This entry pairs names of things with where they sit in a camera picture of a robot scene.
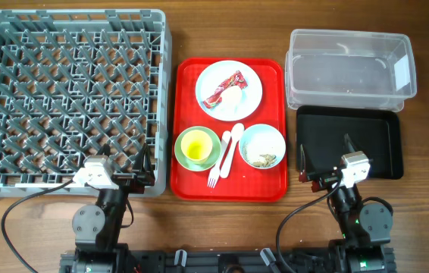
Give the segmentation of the rice and peanut shell scraps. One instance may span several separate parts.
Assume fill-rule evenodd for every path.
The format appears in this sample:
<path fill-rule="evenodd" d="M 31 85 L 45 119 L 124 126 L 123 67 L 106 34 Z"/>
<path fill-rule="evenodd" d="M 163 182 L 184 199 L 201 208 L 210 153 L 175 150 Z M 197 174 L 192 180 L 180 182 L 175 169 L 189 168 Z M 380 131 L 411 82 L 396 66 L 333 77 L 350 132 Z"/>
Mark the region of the rice and peanut shell scraps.
<path fill-rule="evenodd" d="M 257 146 L 249 143 L 244 147 L 247 162 L 257 168 L 267 168 L 276 162 L 277 156 L 270 146 Z"/>

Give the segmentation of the light blue bowl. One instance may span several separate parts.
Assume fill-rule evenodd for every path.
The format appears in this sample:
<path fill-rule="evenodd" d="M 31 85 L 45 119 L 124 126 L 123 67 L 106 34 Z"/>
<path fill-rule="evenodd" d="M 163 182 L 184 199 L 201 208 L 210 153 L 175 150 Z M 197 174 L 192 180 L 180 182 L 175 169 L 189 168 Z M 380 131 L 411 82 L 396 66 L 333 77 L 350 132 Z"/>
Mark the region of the light blue bowl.
<path fill-rule="evenodd" d="M 244 147 L 249 143 L 254 143 L 257 146 L 272 147 L 277 156 L 276 162 L 267 168 L 257 168 L 250 165 L 244 156 Z M 261 170 L 270 169 L 277 166 L 283 160 L 286 154 L 286 141 L 282 133 L 275 127 L 268 124 L 254 124 L 244 131 L 239 141 L 239 151 L 243 161 L 250 167 Z"/>

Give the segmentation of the yellow plastic cup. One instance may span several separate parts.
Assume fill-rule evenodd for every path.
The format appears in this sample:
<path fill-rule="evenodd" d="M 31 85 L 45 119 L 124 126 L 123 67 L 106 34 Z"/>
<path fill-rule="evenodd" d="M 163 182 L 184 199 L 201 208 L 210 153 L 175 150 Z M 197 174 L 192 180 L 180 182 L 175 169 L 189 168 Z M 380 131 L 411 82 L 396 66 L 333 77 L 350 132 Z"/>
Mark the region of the yellow plastic cup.
<path fill-rule="evenodd" d="M 191 130 L 181 138 L 181 151 L 193 163 L 204 163 L 211 154 L 213 142 L 203 130 Z"/>

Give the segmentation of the green saucer plate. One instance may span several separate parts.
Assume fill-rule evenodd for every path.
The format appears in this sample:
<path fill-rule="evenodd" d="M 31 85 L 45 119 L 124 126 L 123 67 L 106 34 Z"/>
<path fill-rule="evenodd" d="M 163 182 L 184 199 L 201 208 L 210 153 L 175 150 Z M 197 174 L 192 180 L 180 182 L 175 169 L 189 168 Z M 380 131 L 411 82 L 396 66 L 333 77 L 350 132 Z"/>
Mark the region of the green saucer plate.
<path fill-rule="evenodd" d="M 202 163 L 202 164 L 195 164 L 191 162 L 181 151 L 181 138 L 189 131 L 191 130 L 203 130 L 206 133 L 209 134 L 211 137 L 211 140 L 213 142 L 213 147 L 210 156 L 208 159 Z M 206 171 L 209 168 L 212 168 L 217 160 L 219 159 L 220 153 L 221 153 L 221 141 L 218 137 L 218 135 L 211 129 L 203 126 L 194 126 L 189 127 L 185 129 L 176 139 L 176 142 L 174 144 L 174 153 L 176 160 L 187 170 L 194 171 L 194 172 L 200 172 L 200 171 Z"/>

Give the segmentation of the white plastic fork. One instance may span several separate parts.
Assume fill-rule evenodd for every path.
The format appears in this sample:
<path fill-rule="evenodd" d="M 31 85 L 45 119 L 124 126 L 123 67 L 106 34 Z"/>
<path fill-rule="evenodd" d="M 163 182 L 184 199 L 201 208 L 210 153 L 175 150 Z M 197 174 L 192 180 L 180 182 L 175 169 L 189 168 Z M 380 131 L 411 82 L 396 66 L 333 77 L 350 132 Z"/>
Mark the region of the white plastic fork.
<path fill-rule="evenodd" d="M 208 187 L 215 188 L 216 183 L 218 182 L 218 179 L 220 177 L 220 167 L 221 167 L 221 161 L 224 157 L 224 153 L 226 152 L 228 143 L 230 142 L 231 138 L 231 132 L 230 131 L 224 131 L 221 137 L 221 153 L 219 156 L 219 159 L 215 163 L 214 167 L 210 170 L 209 176 L 208 176 Z"/>

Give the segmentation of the white plastic spoon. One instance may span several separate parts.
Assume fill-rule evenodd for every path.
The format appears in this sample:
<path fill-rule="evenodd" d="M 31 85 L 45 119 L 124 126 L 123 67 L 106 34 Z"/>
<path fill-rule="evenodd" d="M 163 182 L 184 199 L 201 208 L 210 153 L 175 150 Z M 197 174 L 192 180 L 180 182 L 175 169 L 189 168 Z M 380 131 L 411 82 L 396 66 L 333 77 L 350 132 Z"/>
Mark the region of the white plastic spoon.
<path fill-rule="evenodd" d="M 245 127 L 242 123 L 237 123 L 233 126 L 231 131 L 231 144 L 230 148 L 228 150 L 228 153 L 224 159 L 224 163 L 221 167 L 221 178 L 227 178 L 230 173 L 231 165 L 233 162 L 233 157 L 236 149 L 237 143 L 240 141 L 243 133 L 244 133 Z"/>

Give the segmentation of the white paper napkin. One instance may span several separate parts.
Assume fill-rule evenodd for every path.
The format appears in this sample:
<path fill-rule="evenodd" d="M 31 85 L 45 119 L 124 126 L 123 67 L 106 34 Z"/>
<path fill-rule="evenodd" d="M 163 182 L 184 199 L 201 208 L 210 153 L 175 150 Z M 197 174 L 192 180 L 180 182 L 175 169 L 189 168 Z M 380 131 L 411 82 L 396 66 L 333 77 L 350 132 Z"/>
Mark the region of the white paper napkin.
<path fill-rule="evenodd" d="M 220 107 L 223 111 L 234 113 L 243 97 L 243 91 L 238 86 L 231 86 L 221 93 Z"/>

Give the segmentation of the red snack wrapper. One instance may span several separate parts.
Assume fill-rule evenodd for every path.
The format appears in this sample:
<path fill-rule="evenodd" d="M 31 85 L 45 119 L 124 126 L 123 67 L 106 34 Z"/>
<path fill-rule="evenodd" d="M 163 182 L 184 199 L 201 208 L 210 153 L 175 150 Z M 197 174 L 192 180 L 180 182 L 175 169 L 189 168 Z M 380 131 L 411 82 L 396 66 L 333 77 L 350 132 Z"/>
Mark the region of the red snack wrapper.
<path fill-rule="evenodd" d="M 236 71 L 226 80 L 224 80 L 215 89 L 214 94 L 209 96 L 207 99 L 205 99 L 202 102 L 203 105 L 208 109 L 214 108 L 215 106 L 219 105 L 222 102 L 222 98 L 221 98 L 222 92 L 232 86 L 238 86 L 240 89 L 244 89 L 248 86 L 248 83 L 246 82 L 244 76 L 240 71 Z"/>

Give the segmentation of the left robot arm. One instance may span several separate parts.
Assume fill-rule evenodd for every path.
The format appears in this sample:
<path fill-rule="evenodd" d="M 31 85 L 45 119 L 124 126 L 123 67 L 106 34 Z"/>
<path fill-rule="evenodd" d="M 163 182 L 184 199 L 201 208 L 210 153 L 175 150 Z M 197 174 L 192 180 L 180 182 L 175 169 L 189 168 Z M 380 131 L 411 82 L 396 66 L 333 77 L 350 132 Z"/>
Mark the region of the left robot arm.
<path fill-rule="evenodd" d="M 132 211 L 130 194 L 143 194 L 145 187 L 155 184 L 149 147 L 144 144 L 133 157 L 133 176 L 114 174 L 110 159 L 111 148 L 105 144 L 95 155 L 86 159 L 74 175 L 73 182 L 98 190 L 93 205 L 81 207 L 73 216 L 72 228 L 76 248 L 72 256 L 62 255 L 61 272 L 141 272 L 141 265 L 128 245 L 119 243 L 126 210 Z"/>

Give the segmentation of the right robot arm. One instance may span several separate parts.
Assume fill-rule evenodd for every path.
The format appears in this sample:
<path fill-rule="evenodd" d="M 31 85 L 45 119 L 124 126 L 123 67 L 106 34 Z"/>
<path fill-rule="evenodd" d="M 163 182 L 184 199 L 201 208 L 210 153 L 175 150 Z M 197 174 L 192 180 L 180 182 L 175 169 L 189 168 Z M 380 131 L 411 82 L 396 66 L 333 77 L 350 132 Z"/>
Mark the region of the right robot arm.
<path fill-rule="evenodd" d="M 396 271 L 390 242 L 393 207 L 386 200 L 362 198 L 357 183 L 368 178 L 371 160 L 344 135 L 347 152 L 338 166 L 316 171 L 303 145 L 300 145 L 301 182 L 311 182 L 312 191 L 327 191 L 330 213 L 337 221 L 343 238 L 331 240 L 326 249 L 303 250 L 294 261 L 311 272 L 385 272 Z"/>

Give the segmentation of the black plastic waste tray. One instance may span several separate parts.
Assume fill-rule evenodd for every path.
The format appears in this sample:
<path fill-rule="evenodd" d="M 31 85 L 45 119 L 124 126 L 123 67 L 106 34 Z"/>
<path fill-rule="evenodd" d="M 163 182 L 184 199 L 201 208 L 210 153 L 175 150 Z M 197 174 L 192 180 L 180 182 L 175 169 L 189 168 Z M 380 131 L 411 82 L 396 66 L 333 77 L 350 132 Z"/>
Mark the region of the black plastic waste tray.
<path fill-rule="evenodd" d="M 326 171 L 347 153 L 349 134 L 358 151 L 370 159 L 370 178 L 398 180 L 404 174 L 399 118 L 392 111 L 304 105 L 296 113 L 296 168 L 300 148 L 307 171 Z"/>

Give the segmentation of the grey plastic dishwasher rack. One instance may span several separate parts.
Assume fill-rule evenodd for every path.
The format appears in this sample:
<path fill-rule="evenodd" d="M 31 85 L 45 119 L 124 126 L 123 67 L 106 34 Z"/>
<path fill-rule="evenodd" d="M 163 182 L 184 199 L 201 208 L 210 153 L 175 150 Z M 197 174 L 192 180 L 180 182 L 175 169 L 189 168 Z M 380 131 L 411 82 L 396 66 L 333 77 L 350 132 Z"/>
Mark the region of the grey plastic dishwasher rack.
<path fill-rule="evenodd" d="M 147 149 L 161 195 L 171 48 L 158 9 L 0 10 L 0 197 L 58 188 L 103 146 L 125 178 Z"/>

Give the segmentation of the red plastic serving tray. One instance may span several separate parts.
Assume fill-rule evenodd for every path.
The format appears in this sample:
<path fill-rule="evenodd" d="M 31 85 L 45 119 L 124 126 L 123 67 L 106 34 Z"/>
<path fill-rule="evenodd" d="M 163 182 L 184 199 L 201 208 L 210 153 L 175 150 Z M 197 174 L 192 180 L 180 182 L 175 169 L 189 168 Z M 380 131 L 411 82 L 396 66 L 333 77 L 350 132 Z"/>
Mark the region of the red plastic serving tray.
<path fill-rule="evenodd" d="M 222 133 L 231 130 L 232 121 L 219 121 L 210 117 L 196 101 L 195 87 L 199 75 L 210 64 L 223 58 L 188 58 L 177 68 L 174 100 L 173 149 L 170 170 L 172 192 L 186 200 L 209 202 L 276 202 L 287 191 L 287 160 L 274 168 L 258 170 L 247 165 L 239 152 L 235 152 L 227 178 L 221 178 L 215 188 L 208 187 L 208 173 L 185 169 L 177 160 L 174 144 L 187 128 L 203 126 L 213 130 L 221 140 Z M 283 70 L 268 58 L 242 58 L 240 62 L 253 69 L 261 79 L 262 98 L 257 109 L 241 119 L 244 127 L 268 124 L 286 133 L 285 95 Z"/>

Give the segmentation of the light blue round plate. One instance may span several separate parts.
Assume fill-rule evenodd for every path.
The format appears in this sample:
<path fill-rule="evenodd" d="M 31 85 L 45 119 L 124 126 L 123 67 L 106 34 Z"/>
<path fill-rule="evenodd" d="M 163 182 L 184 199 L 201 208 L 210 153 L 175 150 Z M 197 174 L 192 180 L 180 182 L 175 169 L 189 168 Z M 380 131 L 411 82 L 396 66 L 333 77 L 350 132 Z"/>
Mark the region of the light blue round plate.
<path fill-rule="evenodd" d="M 215 89 L 236 71 L 240 71 L 248 83 L 248 86 L 242 89 L 243 97 L 236 112 L 223 111 L 220 104 L 211 109 L 206 108 L 202 102 L 213 95 Z M 218 61 L 207 66 L 199 75 L 195 87 L 196 101 L 201 109 L 219 121 L 238 121 L 248 117 L 259 106 L 262 93 L 261 79 L 257 73 L 248 65 L 232 60 Z"/>

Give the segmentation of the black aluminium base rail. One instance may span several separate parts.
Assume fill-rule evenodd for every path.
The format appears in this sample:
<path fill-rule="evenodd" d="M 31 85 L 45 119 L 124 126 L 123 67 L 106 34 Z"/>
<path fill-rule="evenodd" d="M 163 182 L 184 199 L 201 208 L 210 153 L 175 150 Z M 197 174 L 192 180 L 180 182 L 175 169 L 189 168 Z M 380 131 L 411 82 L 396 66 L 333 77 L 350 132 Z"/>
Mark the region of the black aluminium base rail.
<path fill-rule="evenodd" d="M 349 246 L 342 240 L 328 247 L 294 248 L 285 253 L 263 248 L 235 252 L 130 251 L 76 249 L 61 255 L 60 272 L 385 272 L 396 273 L 392 248 Z"/>

